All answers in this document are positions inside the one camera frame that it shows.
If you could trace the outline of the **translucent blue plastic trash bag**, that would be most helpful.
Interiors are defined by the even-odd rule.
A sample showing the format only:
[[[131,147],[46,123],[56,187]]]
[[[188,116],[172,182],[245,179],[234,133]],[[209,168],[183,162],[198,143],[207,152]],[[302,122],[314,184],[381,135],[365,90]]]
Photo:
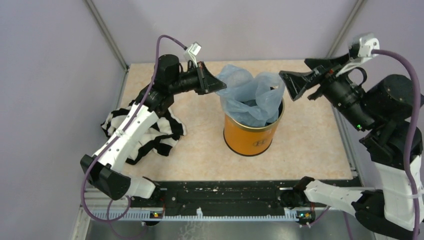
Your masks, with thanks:
[[[227,64],[217,78],[227,85],[216,92],[227,116],[253,128],[264,127],[278,119],[286,87],[277,73],[260,72],[253,76],[244,68]]]

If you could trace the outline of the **orange gold-rimmed trash bin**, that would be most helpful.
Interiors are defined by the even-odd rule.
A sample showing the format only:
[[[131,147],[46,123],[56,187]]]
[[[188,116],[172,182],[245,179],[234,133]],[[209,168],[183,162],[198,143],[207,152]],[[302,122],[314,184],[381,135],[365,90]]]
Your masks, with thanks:
[[[273,142],[279,122],[285,111],[285,101],[278,107],[276,121],[263,127],[243,125],[227,114],[224,115],[223,139],[227,147],[234,153],[244,157],[254,157],[266,152]]]

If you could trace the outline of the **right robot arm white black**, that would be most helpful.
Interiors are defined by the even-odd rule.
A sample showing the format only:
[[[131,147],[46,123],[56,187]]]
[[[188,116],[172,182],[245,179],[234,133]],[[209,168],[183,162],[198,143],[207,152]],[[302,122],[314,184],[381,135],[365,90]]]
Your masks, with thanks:
[[[354,83],[347,66],[349,56],[307,58],[310,72],[280,71],[292,100],[316,88],[309,100],[325,97],[358,131],[377,167],[382,189],[351,190],[312,177],[303,177],[280,195],[280,205],[293,209],[324,204],[344,211],[368,230],[398,240],[412,240],[424,220],[420,184],[422,133],[414,129],[410,151],[405,150],[412,126],[413,82],[404,75],[390,74],[370,90]]]

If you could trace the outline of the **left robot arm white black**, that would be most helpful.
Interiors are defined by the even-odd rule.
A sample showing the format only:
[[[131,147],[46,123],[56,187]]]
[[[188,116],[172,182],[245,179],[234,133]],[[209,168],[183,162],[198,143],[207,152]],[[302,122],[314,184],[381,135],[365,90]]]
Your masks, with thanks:
[[[114,201],[135,196],[149,207],[156,206],[161,194],[155,190],[153,181],[122,174],[130,153],[174,103],[175,95],[189,91],[205,95],[226,87],[203,61],[189,60],[187,70],[183,70],[177,56],[161,55],[154,65],[151,83],[139,92],[122,124],[100,149],[81,158],[80,165],[87,182]]]

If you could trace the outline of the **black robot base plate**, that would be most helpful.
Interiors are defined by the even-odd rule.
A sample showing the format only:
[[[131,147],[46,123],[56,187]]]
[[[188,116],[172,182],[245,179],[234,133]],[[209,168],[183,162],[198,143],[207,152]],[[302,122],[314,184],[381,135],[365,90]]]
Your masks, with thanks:
[[[298,180],[160,181],[149,199],[132,197],[131,208],[160,208],[165,216],[206,217],[283,216],[312,204],[295,195]]]

